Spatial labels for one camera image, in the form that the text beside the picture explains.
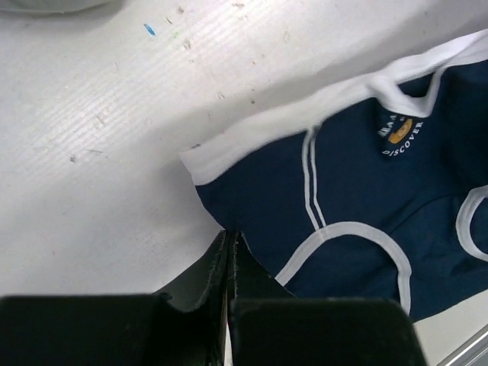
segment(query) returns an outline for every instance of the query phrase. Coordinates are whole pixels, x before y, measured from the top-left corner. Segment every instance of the orange circle logo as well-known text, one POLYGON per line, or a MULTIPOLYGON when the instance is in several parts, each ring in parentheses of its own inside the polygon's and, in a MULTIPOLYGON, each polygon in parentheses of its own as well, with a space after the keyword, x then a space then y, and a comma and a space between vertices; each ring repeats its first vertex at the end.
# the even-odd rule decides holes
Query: orange circle logo
POLYGON ((399 143, 408 134, 412 128, 412 125, 413 121, 411 119, 406 120, 406 122, 398 129, 397 132, 392 133, 390 137, 388 137, 388 141, 391 143, 399 143))

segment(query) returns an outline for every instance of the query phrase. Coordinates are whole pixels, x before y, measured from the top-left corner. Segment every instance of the blue speck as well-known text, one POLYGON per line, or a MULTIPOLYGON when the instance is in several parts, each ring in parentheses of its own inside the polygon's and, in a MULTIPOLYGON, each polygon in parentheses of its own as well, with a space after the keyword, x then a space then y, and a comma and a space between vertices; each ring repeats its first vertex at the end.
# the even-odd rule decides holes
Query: blue speck
POLYGON ((156 35, 156 32, 147 24, 144 24, 144 27, 147 29, 147 31, 149 32, 149 34, 151 34, 152 36, 155 36, 156 35))

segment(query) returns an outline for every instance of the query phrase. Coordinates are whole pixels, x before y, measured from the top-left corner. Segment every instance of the navy fabric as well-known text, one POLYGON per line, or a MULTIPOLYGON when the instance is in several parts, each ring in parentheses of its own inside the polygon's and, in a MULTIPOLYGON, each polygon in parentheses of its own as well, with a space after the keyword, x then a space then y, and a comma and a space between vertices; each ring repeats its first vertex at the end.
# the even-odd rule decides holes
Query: navy fabric
MULTIPOLYGON (((400 89, 422 97, 431 78, 400 89)), ((304 203, 305 138, 302 132, 269 143, 197 187, 215 219, 242 230, 252 254, 274 276, 315 231, 304 203)), ((369 98, 325 120, 315 147, 317 200, 326 224, 366 223, 398 243, 413 270, 413 319, 488 289, 488 262, 464 251, 454 227, 468 192, 488 185, 488 62, 446 70, 427 118, 387 111, 369 98)), ((471 225, 484 252, 487 201, 471 225)), ((323 243, 286 288, 299 297, 399 300, 397 275, 380 246, 346 235, 323 243)))

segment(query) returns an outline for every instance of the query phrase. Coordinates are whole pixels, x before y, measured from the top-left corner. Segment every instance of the white table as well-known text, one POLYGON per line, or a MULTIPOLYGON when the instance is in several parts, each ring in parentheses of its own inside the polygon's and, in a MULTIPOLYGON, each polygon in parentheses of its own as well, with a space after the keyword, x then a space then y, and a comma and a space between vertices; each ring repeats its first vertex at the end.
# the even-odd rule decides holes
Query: white table
MULTIPOLYGON (((0 14, 0 294, 160 288, 219 229, 179 150, 486 19, 486 0, 133 0, 0 14)), ((488 323, 487 304, 481 294, 418 324, 431 364, 488 323)))

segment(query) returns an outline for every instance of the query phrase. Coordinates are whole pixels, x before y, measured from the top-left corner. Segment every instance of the black plastic part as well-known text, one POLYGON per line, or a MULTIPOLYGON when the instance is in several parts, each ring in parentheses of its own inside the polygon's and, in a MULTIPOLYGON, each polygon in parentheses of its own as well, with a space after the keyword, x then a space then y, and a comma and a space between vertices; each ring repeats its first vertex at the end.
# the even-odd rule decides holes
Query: black plastic part
POLYGON ((227 232, 155 294, 0 300, 0 365, 221 366, 227 310, 234 366, 425 366, 395 303, 297 299, 227 232))
POLYGON ((425 366, 409 319, 390 301, 236 300, 234 366, 425 366))

